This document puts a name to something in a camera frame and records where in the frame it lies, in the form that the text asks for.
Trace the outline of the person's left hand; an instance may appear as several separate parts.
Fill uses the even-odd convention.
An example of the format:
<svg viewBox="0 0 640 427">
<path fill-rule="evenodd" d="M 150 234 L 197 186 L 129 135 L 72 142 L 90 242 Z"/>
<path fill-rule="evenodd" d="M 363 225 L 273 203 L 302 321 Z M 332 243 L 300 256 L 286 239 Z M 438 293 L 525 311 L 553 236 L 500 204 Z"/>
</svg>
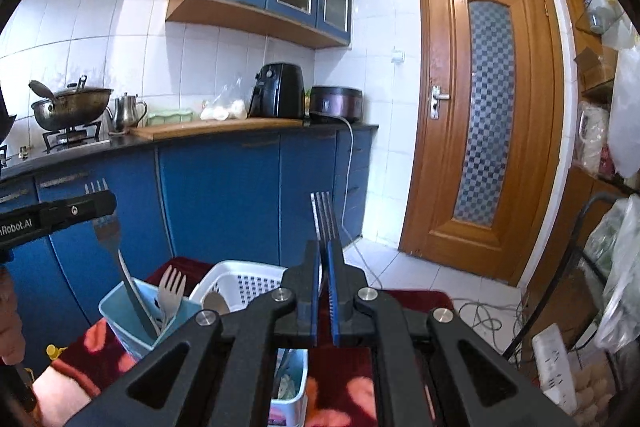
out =
<svg viewBox="0 0 640 427">
<path fill-rule="evenodd" d="M 23 362 L 26 343 L 13 281 L 5 267 L 1 268 L 0 295 L 0 357 L 4 364 L 15 365 Z"/>
</svg>

